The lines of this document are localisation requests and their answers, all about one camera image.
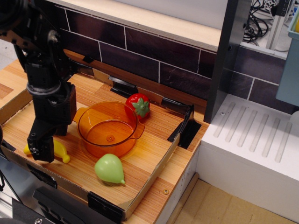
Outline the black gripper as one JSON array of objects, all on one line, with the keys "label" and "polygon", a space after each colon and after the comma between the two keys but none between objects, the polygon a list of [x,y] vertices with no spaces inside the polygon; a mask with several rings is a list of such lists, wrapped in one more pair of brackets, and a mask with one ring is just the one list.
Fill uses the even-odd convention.
[{"label": "black gripper", "polygon": [[54,161],[53,135],[65,136],[68,125],[77,111],[75,86],[60,82],[52,89],[33,89],[35,120],[27,139],[28,148],[35,161]]}]

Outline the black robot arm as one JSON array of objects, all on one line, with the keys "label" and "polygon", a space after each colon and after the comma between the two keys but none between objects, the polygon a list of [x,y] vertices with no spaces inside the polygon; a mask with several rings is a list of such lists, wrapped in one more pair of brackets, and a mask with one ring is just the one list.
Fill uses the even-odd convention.
[{"label": "black robot arm", "polygon": [[0,3],[0,38],[14,45],[27,74],[35,120],[28,148],[37,161],[54,161],[53,136],[66,135],[75,116],[76,90],[69,82],[73,74],[63,51],[60,35],[44,13],[28,0]]}]

